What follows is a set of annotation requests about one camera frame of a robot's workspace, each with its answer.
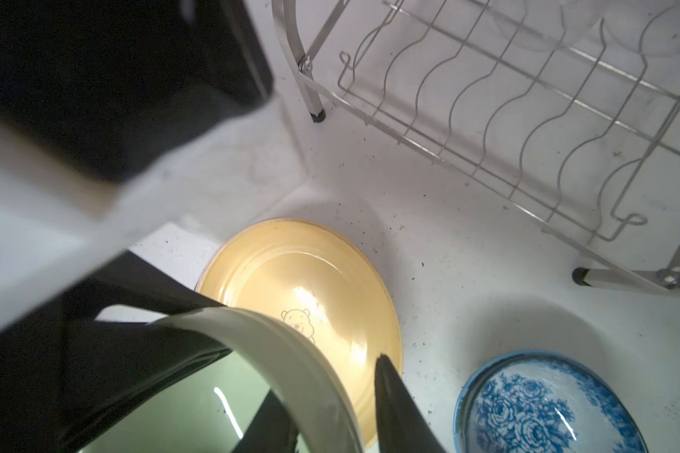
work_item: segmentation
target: bear drawing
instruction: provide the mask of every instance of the bear drawing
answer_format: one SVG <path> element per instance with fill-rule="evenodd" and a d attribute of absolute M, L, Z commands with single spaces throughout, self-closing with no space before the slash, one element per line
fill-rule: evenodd
<path fill-rule="evenodd" d="M 309 323 L 309 310 L 307 308 L 304 310 L 294 309 L 282 312 L 282 321 L 308 337 L 313 344 L 315 343 L 315 339 L 312 337 L 312 334 L 315 333 L 315 328 Z"/>

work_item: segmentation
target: yellow plate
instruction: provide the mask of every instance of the yellow plate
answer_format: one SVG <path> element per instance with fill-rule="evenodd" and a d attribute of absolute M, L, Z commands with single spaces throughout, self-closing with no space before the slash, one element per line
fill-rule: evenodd
<path fill-rule="evenodd" d="M 403 349 L 388 290 L 362 251 L 305 220 L 266 220 L 227 242 L 196 287 L 230 307 L 283 320 L 313 342 L 340 377 L 371 446 L 376 359 L 387 355 L 400 374 Z"/>

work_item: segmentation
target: blue rose pattern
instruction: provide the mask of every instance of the blue rose pattern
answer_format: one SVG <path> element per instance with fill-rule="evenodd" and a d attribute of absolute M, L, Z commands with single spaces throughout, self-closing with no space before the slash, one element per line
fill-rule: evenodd
<path fill-rule="evenodd" d="M 606 385 L 562 362 L 539 362 L 576 379 L 592 406 L 599 407 L 620 434 L 614 453 L 645 453 L 635 422 Z M 562 453 L 573 439 L 563 426 L 574 421 L 566 401 L 548 399 L 552 391 L 543 381 L 518 374 L 499 375 L 481 389 L 475 411 L 476 441 L 487 453 Z"/>
<path fill-rule="evenodd" d="M 542 381 L 518 374 L 500 375 L 481 389 L 476 404 L 476 441 L 489 453 L 562 453 L 569 447 L 571 433 L 562 425 L 574 414 L 562 399 L 548 399 L 552 393 Z"/>
<path fill-rule="evenodd" d="M 606 385 L 567 363 L 540 363 L 544 363 L 545 366 L 552 370 L 573 376 L 576 379 L 576 385 L 587 396 L 589 403 L 592 406 L 599 407 L 605 417 L 607 417 L 607 420 L 614 425 L 622 438 L 617 443 L 614 453 L 645 453 L 647 451 L 644 447 L 643 438 L 637 430 L 632 417 Z"/>

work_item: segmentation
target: black rubber foot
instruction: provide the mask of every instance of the black rubber foot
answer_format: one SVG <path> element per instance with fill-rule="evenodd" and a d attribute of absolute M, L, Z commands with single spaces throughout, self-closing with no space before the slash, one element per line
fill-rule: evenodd
<path fill-rule="evenodd" d="M 325 109 L 320 110 L 318 114 L 310 113 L 309 116 L 312 117 L 312 122 L 323 122 L 325 120 Z"/>
<path fill-rule="evenodd" d="M 580 286 L 592 286 L 584 278 L 587 276 L 589 269 L 587 267 L 577 267 L 575 270 L 571 271 L 571 279 L 574 283 Z"/>

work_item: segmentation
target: white countertop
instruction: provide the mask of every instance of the white countertop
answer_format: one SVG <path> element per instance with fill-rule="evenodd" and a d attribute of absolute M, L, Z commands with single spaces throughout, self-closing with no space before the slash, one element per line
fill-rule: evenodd
<path fill-rule="evenodd" d="M 445 449 L 454 451 L 454 406 L 474 370 L 547 349 L 604 378 L 650 451 L 680 451 L 680 299 L 579 287 L 571 271 L 587 263 L 481 186 L 329 103 L 313 124 L 268 0 L 247 3 L 311 172 L 264 217 L 314 220 L 363 249 L 396 306 L 405 383 Z M 218 246 L 167 225 L 132 250 L 192 288 Z"/>

